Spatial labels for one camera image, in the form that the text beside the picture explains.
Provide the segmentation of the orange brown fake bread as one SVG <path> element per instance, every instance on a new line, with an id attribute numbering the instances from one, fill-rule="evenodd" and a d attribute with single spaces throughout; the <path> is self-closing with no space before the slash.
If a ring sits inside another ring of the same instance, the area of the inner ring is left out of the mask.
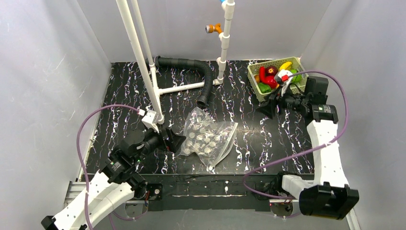
<path id="1" fill-rule="evenodd" d="M 260 82 L 261 82 L 261 81 L 260 81 L 260 76 L 259 76 L 259 74 L 255 75 L 255 76 L 254 76 L 254 79 L 255 79 L 256 83 L 260 83 Z"/>

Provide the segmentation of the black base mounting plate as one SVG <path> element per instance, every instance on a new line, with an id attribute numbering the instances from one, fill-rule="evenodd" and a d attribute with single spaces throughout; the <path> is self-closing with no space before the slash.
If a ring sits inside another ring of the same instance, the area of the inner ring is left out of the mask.
<path id="1" fill-rule="evenodd" d="M 246 189 L 241 174 L 144 174 L 150 192 L 149 211 L 281 208 L 286 215 L 299 211 L 296 199 L 262 197 Z"/>

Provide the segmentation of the clear zip top bag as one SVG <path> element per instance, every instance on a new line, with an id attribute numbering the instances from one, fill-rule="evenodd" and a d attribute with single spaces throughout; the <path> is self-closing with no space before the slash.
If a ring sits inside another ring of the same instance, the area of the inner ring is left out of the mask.
<path id="1" fill-rule="evenodd" d="M 208 170 L 213 170 L 231 151 L 237 122 L 215 122 L 204 110 L 195 107 L 187 116 L 180 154 L 195 153 Z"/>

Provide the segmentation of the red fake fruit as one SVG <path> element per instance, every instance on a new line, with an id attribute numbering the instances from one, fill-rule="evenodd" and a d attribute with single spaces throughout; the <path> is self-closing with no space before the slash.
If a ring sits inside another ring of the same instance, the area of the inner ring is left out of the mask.
<path id="1" fill-rule="evenodd" d="M 266 76 L 275 76 L 278 72 L 278 68 L 273 65 L 270 65 L 265 69 Z"/>

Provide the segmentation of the white PVC pipe frame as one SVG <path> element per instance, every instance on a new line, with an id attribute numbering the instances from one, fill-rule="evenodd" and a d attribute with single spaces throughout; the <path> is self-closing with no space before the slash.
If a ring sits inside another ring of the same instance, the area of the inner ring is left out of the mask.
<path id="1" fill-rule="evenodd" d="M 141 72 L 144 85 L 152 104 L 152 110 L 158 114 L 158 124 L 164 124 L 164 114 L 161 109 L 160 97 L 163 94 L 181 92 L 200 88 L 201 94 L 197 98 L 196 105 L 199 108 L 207 106 L 212 87 L 221 85 L 224 82 L 224 73 L 226 68 L 226 55 L 229 48 L 230 28 L 233 19 L 235 2 L 233 0 L 222 1 L 222 9 L 225 12 L 225 24 L 221 27 L 222 33 L 218 35 L 221 41 L 221 55 L 217 58 L 218 76 L 215 77 L 205 61 L 184 58 L 168 58 L 156 56 L 153 57 L 147 40 L 142 16 L 138 6 L 138 2 L 131 2 L 132 8 L 129 8 L 128 2 L 118 0 L 117 6 L 126 29 L 132 50 L 136 57 L 136 61 Z M 185 84 L 170 88 L 161 89 L 157 82 L 157 68 L 177 67 L 181 69 L 197 69 L 204 74 L 204 80 L 199 83 Z"/>

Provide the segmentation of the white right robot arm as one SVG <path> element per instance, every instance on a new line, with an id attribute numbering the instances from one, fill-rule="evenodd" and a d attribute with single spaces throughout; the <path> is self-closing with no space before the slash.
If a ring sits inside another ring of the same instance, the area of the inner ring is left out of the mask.
<path id="1" fill-rule="evenodd" d="M 313 151 L 314 182 L 306 182 L 291 172 L 279 172 L 276 179 L 258 191 L 277 196 L 286 194 L 298 200 L 301 214 L 330 219 L 343 219 L 359 201 L 359 192 L 351 189 L 342 169 L 339 144 L 330 143 L 337 136 L 338 113 L 327 104 L 328 80 L 308 77 L 305 91 L 293 93 L 272 92 L 267 103 L 257 109 L 268 118 L 276 116 L 277 109 L 299 112 L 305 120 L 312 147 L 326 147 Z"/>

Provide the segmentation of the red fake chili pepper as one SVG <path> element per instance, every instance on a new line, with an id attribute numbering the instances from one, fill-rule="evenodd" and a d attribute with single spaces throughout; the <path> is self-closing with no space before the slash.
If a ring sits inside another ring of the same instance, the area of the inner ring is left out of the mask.
<path id="1" fill-rule="evenodd" d="M 266 67 L 263 66 L 259 68 L 260 81 L 264 84 L 269 85 L 272 89 L 276 89 L 279 84 L 274 79 L 275 76 L 266 76 L 265 69 Z"/>

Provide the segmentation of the green fake pepper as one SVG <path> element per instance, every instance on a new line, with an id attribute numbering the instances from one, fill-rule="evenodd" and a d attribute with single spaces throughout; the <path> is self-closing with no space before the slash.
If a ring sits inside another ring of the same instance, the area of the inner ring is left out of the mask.
<path id="1" fill-rule="evenodd" d="M 269 85 L 262 82 L 257 83 L 257 86 L 262 94 L 270 93 L 272 91 L 272 88 Z"/>

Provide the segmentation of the pale green perforated basket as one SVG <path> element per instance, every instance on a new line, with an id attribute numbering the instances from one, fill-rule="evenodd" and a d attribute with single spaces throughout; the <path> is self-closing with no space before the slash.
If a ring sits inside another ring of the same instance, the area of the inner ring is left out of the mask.
<path id="1" fill-rule="evenodd" d="M 267 95 L 269 93 L 262 93 L 260 90 L 260 87 L 258 86 L 256 80 L 255 80 L 255 75 L 259 74 L 259 69 L 260 67 L 269 67 L 269 66 L 275 66 L 279 68 L 282 64 L 285 62 L 292 62 L 292 69 L 295 69 L 297 71 L 305 71 L 303 65 L 300 62 L 300 59 L 298 57 L 286 57 L 282 59 L 274 59 L 274 60 L 268 60 L 264 62 L 258 62 L 256 64 L 249 64 L 248 65 L 248 79 L 252 85 L 252 88 L 254 90 L 254 93 L 256 95 L 256 98 L 259 102 L 266 101 Z"/>

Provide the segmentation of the light green fake fruit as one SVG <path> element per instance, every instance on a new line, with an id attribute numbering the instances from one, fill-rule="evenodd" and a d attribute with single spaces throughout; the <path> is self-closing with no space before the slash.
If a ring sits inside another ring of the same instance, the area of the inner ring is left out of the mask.
<path id="1" fill-rule="evenodd" d="M 298 70 L 296 70 L 296 69 L 291 69 L 290 72 L 291 72 L 292 74 L 296 74 L 296 73 L 298 72 Z M 301 75 L 301 74 L 295 75 L 294 77 L 291 78 L 291 82 L 292 82 L 292 83 L 297 83 L 297 82 L 300 82 L 301 80 L 302 80 L 302 75 Z"/>

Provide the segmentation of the orange spigot valve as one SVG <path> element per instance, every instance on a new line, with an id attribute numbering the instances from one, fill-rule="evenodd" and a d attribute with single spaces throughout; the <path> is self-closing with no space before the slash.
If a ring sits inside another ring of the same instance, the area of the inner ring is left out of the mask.
<path id="1" fill-rule="evenodd" d="M 211 33 L 214 33 L 214 32 L 216 32 L 218 34 L 221 34 L 223 31 L 221 29 L 221 24 L 217 23 L 217 24 L 206 25 L 205 32 L 208 33 L 208 34 L 211 34 Z"/>

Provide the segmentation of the yellow fake banana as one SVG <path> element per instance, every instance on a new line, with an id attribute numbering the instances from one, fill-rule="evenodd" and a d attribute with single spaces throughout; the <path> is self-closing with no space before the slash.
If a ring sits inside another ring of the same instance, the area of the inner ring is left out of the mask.
<path id="1" fill-rule="evenodd" d="M 281 70 L 291 70 L 293 66 L 293 63 L 290 61 L 284 62 L 280 67 L 279 67 L 279 71 Z"/>

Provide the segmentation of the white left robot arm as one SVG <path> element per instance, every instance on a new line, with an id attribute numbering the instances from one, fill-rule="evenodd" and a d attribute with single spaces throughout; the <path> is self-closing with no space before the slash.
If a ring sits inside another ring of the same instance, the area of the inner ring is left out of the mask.
<path id="1" fill-rule="evenodd" d="M 136 169 L 142 157 L 155 150 L 176 153 L 185 140 L 170 128 L 129 131 L 85 188 L 62 211 L 44 217 L 41 225 L 45 230 L 93 229 L 117 206 L 148 193 L 148 182 Z"/>

